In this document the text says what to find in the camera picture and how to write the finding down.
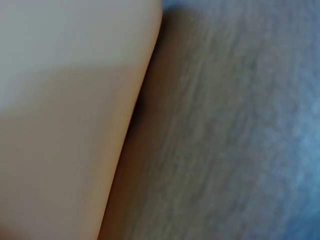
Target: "blue-gray surface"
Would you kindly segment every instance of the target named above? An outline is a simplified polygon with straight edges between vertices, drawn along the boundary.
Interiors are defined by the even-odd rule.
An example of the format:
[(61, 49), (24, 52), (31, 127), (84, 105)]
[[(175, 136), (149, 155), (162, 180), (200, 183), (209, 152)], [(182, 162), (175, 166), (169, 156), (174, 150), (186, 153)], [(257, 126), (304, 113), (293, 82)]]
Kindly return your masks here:
[(167, 0), (101, 239), (320, 240), (320, 0)]

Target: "gray fabric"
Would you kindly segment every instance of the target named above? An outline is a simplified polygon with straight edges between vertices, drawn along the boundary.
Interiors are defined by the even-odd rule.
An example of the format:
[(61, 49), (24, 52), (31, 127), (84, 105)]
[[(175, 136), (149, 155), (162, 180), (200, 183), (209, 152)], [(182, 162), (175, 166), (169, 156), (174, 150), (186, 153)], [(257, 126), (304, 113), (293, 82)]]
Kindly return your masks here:
[(100, 239), (320, 239), (320, 1), (164, 6)]

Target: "beige object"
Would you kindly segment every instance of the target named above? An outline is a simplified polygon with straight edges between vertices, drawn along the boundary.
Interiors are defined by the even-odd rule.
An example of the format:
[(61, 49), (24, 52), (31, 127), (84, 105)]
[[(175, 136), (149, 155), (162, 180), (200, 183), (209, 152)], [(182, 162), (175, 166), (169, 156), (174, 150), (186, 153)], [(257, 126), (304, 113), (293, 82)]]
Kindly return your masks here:
[(94, 240), (159, 0), (0, 2), (0, 239)]

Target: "plastic surface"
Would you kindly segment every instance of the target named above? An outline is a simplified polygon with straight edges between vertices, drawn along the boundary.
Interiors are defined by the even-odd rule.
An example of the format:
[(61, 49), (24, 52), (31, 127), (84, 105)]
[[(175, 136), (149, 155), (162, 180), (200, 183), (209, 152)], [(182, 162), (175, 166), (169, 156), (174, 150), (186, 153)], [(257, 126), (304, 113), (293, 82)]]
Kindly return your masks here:
[(159, 0), (0, 2), (0, 239), (94, 240)]

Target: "peach-colored object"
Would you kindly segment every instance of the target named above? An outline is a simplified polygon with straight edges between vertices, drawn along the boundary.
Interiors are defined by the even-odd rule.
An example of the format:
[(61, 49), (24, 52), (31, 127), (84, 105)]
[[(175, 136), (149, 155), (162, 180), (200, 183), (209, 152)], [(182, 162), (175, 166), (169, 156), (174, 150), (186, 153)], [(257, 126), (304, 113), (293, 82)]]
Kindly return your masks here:
[(97, 239), (161, 13), (0, 2), (0, 239)]

